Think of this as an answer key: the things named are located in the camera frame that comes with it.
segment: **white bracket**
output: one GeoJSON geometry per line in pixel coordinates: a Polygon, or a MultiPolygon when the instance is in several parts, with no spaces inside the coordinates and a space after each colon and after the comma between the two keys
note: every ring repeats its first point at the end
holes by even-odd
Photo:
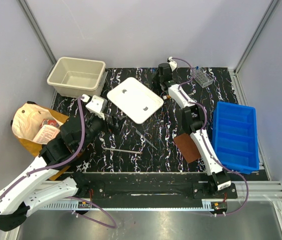
{"type": "Polygon", "coordinates": [[[105,116],[103,113],[103,110],[105,108],[107,104],[107,100],[100,97],[100,96],[96,96],[94,95],[92,97],[92,100],[85,105],[85,107],[93,114],[97,115],[99,118],[105,120],[105,116]]]}
{"type": "Polygon", "coordinates": [[[87,103],[87,102],[89,102],[89,100],[90,100],[89,95],[86,95],[86,94],[82,95],[82,99],[81,99],[82,102],[87,103]]]}
{"type": "Polygon", "coordinates": [[[169,96],[171,96],[172,99],[174,99],[176,101],[176,103],[180,106],[180,108],[184,108],[184,107],[190,107],[193,106],[195,104],[193,103],[189,103],[188,101],[192,101],[192,102],[197,102],[196,100],[191,99],[186,92],[184,92],[184,90],[182,89],[182,87],[180,87],[179,89],[179,84],[174,84],[171,87],[169,87],[169,96]]]}
{"type": "Polygon", "coordinates": [[[177,68],[177,63],[173,60],[172,56],[168,58],[168,63],[169,63],[170,68],[173,72],[177,68]]]}

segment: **red package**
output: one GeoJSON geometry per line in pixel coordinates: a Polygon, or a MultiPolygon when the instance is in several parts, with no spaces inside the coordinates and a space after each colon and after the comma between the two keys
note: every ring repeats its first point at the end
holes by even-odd
{"type": "Polygon", "coordinates": [[[43,125],[50,125],[50,126],[53,126],[53,127],[56,127],[56,128],[59,128],[59,124],[57,123],[56,120],[50,120],[50,119],[43,119],[41,125],[40,125],[40,129],[43,125]]]}

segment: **table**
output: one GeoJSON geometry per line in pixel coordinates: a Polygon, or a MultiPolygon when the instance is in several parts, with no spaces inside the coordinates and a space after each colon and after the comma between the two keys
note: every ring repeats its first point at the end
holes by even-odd
{"type": "MultiPolygon", "coordinates": [[[[152,75],[155,68],[108,68],[106,83],[101,97],[128,77],[134,77],[149,89],[153,89],[152,75]]],[[[208,116],[207,130],[212,134],[213,111],[218,101],[238,103],[228,69],[225,67],[206,68],[214,77],[212,85],[201,88],[195,81],[183,86],[184,91],[193,99],[202,103],[208,116]]],[[[189,68],[178,68],[173,77],[180,83],[190,78],[189,68]]],[[[78,114],[75,98],[55,98],[53,109],[68,116],[78,114]]],[[[110,101],[107,114],[123,116],[124,113],[110,101]]],[[[188,164],[173,142],[173,138],[183,133],[181,126],[181,110],[172,99],[166,100],[143,124],[136,124],[127,118],[120,135],[101,133],[87,149],[87,158],[76,161],[70,171],[81,172],[201,172],[205,169],[203,161],[188,164]],[[136,133],[141,132],[156,148],[155,150],[136,133]],[[118,148],[124,150],[141,151],[142,155],[125,152],[104,150],[118,148]]]]}

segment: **blue plastic tray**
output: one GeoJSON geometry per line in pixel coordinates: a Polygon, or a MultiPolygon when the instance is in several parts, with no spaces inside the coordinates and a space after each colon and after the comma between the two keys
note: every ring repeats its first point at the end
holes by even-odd
{"type": "Polygon", "coordinates": [[[219,101],[214,111],[212,146],[227,168],[244,174],[258,171],[255,108],[219,101]]]}

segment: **white wall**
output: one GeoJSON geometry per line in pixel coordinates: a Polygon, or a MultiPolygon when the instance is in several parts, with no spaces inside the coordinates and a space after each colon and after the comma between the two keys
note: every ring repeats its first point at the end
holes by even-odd
{"type": "Polygon", "coordinates": [[[282,2],[239,72],[270,172],[282,182],[282,2]]]}
{"type": "Polygon", "coordinates": [[[0,189],[33,160],[12,135],[10,120],[28,100],[49,106],[50,67],[17,1],[0,1],[0,189]]]}
{"type": "Polygon", "coordinates": [[[56,58],[234,68],[271,0],[27,0],[56,58]]]}

